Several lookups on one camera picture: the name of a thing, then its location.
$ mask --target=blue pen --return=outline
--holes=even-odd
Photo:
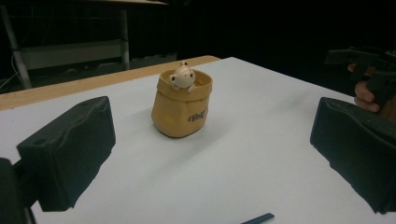
[[[263,223],[266,220],[269,220],[271,218],[275,217],[272,213],[267,213],[265,215],[262,215],[260,217],[255,217],[249,221],[243,222],[241,224],[259,224],[259,223]]]

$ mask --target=wooden table edge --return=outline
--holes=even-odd
[[[212,63],[218,60],[220,60],[220,58],[211,55],[186,59],[189,66]],[[44,87],[32,88],[29,90],[0,94],[0,110],[34,104],[77,92],[89,91],[141,77],[157,75],[164,71],[176,69],[179,67],[179,64],[180,61],[161,63],[98,77],[88,77]]]

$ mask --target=tan paper bag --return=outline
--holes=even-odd
[[[177,70],[162,73],[158,80],[151,118],[158,131],[169,137],[184,137],[195,133],[206,121],[212,78],[204,72],[191,70],[191,76],[195,76],[193,88],[173,87],[170,77]]]

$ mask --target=white toy figure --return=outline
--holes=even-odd
[[[186,88],[190,93],[194,89],[195,72],[190,69],[185,61],[180,63],[180,67],[175,73],[169,76],[174,90],[178,91],[180,88]]]

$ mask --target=white table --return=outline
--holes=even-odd
[[[181,139],[152,123],[158,75],[0,111],[0,156],[14,163],[16,145],[64,111],[110,99],[112,154],[74,208],[43,213],[35,203],[37,223],[237,224],[267,212],[274,224],[396,223],[309,142],[320,97],[352,97],[236,58],[193,68],[212,76],[213,91],[205,126]]]

